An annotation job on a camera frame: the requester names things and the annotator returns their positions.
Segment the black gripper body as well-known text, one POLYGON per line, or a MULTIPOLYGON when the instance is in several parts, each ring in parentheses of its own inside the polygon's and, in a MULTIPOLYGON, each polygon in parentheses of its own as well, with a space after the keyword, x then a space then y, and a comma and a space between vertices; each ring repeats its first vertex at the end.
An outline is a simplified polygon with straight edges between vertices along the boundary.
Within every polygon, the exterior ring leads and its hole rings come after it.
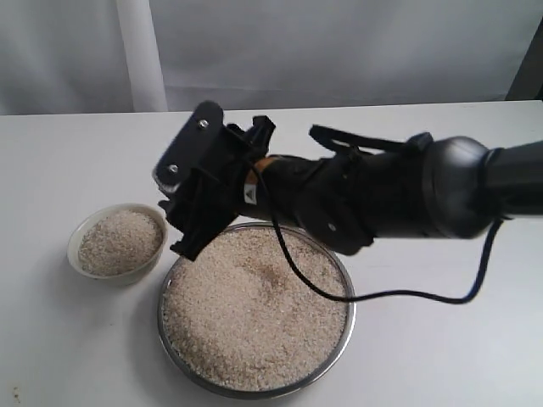
POLYGON ((429 133, 393 142, 314 125, 309 134, 333 157, 277 155, 282 158, 261 172, 261 181, 249 175, 256 201, 242 198, 241 215, 276 218, 346 255, 377 238, 433 235, 422 182, 429 133))

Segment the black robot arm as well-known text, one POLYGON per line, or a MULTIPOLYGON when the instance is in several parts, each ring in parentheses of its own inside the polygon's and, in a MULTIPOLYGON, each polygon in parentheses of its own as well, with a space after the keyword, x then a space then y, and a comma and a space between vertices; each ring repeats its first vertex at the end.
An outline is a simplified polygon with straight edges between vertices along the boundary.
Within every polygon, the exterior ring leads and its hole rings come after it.
POLYGON ((332 156, 271 155, 274 124, 248 130, 194 117, 154 168, 176 253, 194 259, 239 216, 297 227, 356 254, 377 238, 476 237, 493 221, 542 212, 542 145, 489 149, 468 137, 405 142, 325 126, 311 137, 332 156))

